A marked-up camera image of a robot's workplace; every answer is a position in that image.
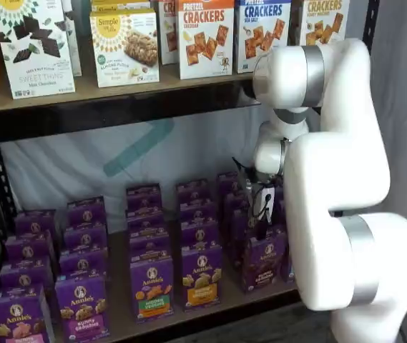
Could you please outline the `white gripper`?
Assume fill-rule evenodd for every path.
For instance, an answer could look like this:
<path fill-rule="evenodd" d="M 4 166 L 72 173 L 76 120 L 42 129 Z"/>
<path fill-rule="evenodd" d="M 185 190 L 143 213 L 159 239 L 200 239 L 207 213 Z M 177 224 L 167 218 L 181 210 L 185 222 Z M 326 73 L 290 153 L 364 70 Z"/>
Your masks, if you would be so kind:
<path fill-rule="evenodd" d="M 249 186 L 249 218 L 250 221 L 257 222 L 255 228 L 256 239 L 263 240 L 266 238 L 267 223 L 272 223 L 279 176 L 275 174 L 253 174 L 249 178 Z"/>

